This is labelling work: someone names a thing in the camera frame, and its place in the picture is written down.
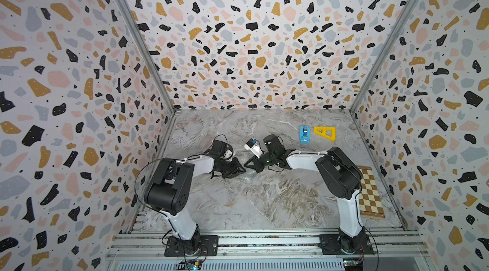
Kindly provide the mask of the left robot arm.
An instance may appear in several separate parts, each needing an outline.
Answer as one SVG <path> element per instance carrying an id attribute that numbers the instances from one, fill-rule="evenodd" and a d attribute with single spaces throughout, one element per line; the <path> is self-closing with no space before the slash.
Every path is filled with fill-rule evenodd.
<path id="1" fill-rule="evenodd" d="M 186 204 L 190 197 L 193 178 L 210 174 L 223 179 L 233 178 L 246 172 L 237 158 L 223 160 L 203 154 L 184 160 L 163 158 L 143 193 L 143 203 L 160 212 L 168 220 L 173 236 L 188 241 L 197 239 L 199 228 L 191 218 Z"/>

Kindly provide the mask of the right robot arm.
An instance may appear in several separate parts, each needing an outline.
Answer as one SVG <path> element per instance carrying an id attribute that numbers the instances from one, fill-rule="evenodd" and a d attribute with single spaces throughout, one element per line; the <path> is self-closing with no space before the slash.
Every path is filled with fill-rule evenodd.
<path id="1" fill-rule="evenodd" d="M 322 152 L 282 148 L 277 152 L 263 152 L 258 145 L 251 147 L 248 144 L 244 148 L 254 154 L 250 161 L 257 165 L 255 170 L 258 172 L 269 165 L 319 172 L 328 190 L 336 197 L 340 215 L 339 231 L 350 239 L 361 233 L 363 223 L 360 221 L 359 194 L 362 173 L 339 147 Z"/>

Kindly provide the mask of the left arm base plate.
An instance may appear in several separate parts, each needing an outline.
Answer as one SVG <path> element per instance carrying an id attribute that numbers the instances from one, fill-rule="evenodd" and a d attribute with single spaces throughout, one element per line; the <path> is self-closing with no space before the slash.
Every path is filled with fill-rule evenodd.
<path id="1" fill-rule="evenodd" d="M 183 258 L 183 255 L 216 256 L 218 245 L 218 235 L 197 235 L 197 237 L 192 237 L 191 240 L 182 240 L 175 236 L 170 236 L 166 241 L 164 256 L 180 258 Z"/>

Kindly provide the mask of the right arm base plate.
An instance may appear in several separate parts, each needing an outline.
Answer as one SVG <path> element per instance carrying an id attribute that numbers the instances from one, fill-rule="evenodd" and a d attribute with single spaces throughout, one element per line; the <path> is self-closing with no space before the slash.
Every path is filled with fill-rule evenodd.
<path id="1" fill-rule="evenodd" d="M 356 237 L 350 237 L 340 231 L 338 234 L 319 235 L 319 248 L 324 255 L 375 254 L 373 243 L 365 231 Z"/>

